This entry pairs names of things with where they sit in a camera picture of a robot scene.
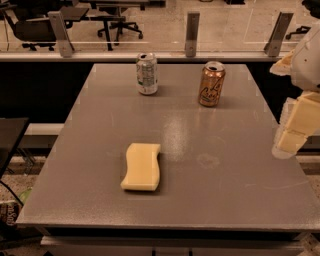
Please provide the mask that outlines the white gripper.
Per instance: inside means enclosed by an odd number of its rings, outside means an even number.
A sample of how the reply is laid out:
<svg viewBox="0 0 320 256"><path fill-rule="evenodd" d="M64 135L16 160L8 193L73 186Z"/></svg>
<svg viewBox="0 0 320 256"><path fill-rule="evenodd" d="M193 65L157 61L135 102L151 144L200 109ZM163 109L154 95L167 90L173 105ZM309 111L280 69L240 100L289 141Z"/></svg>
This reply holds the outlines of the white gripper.
<svg viewBox="0 0 320 256"><path fill-rule="evenodd" d="M270 72L286 76L290 69L292 84L304 92L297 99L287 98L283 105L272 147L278 159L294 156L320 129L320 22L314 23L295 50L274 63Z"/></svg>

